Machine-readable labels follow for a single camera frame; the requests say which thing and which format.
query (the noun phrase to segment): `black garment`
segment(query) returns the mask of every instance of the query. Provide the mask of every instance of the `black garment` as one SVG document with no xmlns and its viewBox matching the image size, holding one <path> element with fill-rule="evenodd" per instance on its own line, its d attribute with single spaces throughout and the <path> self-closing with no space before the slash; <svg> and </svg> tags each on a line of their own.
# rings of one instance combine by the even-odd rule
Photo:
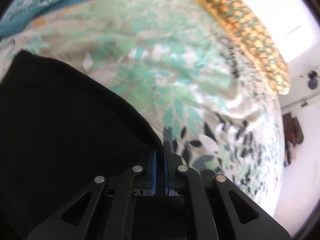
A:
<svg viewBox="0 0 320 240">
<path fill-rule="evenodd" d="M 0 208 L 28 233 L 98 175 L 162 143 L 122 98 L 71 66 L 22 51 L 0 84 Z"/>
</svg>

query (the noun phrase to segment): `white leaf print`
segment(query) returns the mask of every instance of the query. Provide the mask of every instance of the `white leaf print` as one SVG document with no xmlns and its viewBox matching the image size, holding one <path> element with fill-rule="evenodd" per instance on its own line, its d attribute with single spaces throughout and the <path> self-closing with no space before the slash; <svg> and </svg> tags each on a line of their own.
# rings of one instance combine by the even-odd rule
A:
<svg viewBox="0 0 320 240">
<path fill-rule="evenodd" d="M 83 60 L 83 67 L 88 72 L 92 68 L 92 65 L 93 65 L 93 61 L 92 61 L 91 55 L 89 52 L 87 52 Z"/>
<path fill-rule="evenodd" d="M 218 144 L 212 140 L 210 137 L 204 135 L 204 134 L 199 134 L 199 140 L 204 146 L 204 148 L 207 149 L 208 152 L 218 152 L 219 151 L 219 146 Z"/>
</svg>

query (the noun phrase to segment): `black fabric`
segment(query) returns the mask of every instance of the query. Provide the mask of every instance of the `black fabric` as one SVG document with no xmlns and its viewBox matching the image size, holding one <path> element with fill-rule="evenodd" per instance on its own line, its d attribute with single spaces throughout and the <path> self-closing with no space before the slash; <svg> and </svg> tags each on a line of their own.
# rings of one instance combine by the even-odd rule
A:
<svg viewBox="0 0 320 240">
<path fill-rule="evenodd" d="M 0 84 L 0 207 L 23 237 L 98 175 L 162 143 L 122 98 L 71 66 L 20 52 Z"/>
</svg>

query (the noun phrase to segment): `metal pin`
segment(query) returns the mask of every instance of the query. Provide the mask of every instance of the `metal pin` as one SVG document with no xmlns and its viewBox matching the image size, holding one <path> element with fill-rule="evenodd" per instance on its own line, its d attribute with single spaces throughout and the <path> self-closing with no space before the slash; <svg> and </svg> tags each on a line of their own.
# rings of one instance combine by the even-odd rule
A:
<svg viewBox="0 0 320 240">
<path fill-rule="evenodd" d="M 139 171 L 142 171 L 142 167 L 141 167 L 140 165 L 137 165 L 137 166 L 134 166 L 134 167 L 132 168 L 132 170 L 133 170 L 134 172 L 139 172 Z"/>
<path fill-rule="evenodd" d="M 180 165 L 180 166 L 178 167 L 178 170 L 179 170 L 179 171 L 187 171 L 187 170 L 188 170 L 188 167 L 187 167 L 186 165 Z"/>
<path fill-rule="evenodd" d="M 102 182 L 104 182 L 104 177 L 103 176 L 97 176 L 97 177 L 95 177 L 94 182 L 95 183 L 102 183 Z"/>
<path fill-rule="evenodd" d="M 223 176 L 223 175 L 218 175 L 218 176 L 216 177 L 216 179 L 217 179 L 217 181 L 219 181 L 219 182 L 225 182 L 225 181 L 226 181 L 226 177 Z"/>
</svg>

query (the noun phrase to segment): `orange patterned pillow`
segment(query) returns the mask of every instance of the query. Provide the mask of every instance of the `orange patterned pillow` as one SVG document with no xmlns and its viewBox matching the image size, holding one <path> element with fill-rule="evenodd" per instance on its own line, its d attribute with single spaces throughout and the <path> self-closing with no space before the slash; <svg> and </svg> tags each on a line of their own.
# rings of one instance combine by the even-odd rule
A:
<svg viewBox="0 0 320 240">
<path fill-rule="evenodd" d="M 226 30 L 259 72 L 269 93 L 287 94 L 288 67 L 266 27 L 242 0 L 195 0 Z"/>
</svg>

